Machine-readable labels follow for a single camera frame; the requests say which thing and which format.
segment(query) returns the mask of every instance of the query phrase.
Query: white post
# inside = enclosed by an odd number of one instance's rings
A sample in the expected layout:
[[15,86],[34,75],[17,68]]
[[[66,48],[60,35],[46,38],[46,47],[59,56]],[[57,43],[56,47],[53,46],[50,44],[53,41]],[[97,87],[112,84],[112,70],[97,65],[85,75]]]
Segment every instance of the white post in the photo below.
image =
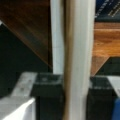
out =
[[67,78],[70,83],[65,120],[85,120],[93,47],[95,0],[70,0]]
[[51,0],[53,73],[64,70],[64,0]]

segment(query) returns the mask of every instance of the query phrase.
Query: white surface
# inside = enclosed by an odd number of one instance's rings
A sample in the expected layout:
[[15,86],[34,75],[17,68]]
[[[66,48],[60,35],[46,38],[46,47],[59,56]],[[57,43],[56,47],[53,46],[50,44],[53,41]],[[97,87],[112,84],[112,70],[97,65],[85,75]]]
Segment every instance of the white surface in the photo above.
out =
[[85,120],[93,46],[95,0],[71,0],[72,43],[70,102],[67,120]]
[[27,107],[34,102],[34,98],[29,96],[36,76],[34,72],[21,74],[12,94],[0,100],[0,120],[24,120]]
[[51,0],[53,73],[64,70],[64,0]]
[[109,82],[111,83],[113,89],[115,90],[116,94],[120,98],[120,77],[109,76]]
[[20,76],[11,96],[29,97],[33,84],[35,83],[37,73],[24,72]]

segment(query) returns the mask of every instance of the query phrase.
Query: wooden edge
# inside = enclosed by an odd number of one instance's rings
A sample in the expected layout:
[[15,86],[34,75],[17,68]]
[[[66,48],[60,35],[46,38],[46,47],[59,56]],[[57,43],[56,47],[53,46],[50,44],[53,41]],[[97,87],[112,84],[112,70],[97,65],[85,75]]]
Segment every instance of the wooden edge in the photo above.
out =
[[108,59],[109,57],[93,56],[91,65],[91,75],[94,76]]
[[95,22],[94,29],[120,29],[120,23]]

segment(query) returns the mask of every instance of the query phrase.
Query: white pipe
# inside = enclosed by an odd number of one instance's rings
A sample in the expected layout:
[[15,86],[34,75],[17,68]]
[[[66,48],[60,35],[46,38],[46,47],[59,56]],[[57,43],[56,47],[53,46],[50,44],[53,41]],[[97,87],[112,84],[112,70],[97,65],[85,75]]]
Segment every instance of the white pipe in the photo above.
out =
[[51,0],[53,73],[64,70],[64,5],[63,0]]
[[67,73],[70,89],[67,96],[68,117],[65,120],[85,120],[90,66],[93,47],[95,0],[70,0],[70,26],[68,29],[72,51]]

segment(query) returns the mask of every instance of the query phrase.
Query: wooden shelf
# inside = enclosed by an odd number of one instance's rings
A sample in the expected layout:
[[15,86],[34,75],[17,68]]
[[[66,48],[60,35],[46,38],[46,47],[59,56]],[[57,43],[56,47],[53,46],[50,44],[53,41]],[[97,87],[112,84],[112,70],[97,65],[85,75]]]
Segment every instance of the wooden shelf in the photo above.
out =
[[95,23],[93,56],[120,56],[120,23]]
[[[50,0],[1,0],[0,20],[38,57],[52,66]],[[92,74],[120,56],[120,23],[95,23]]]

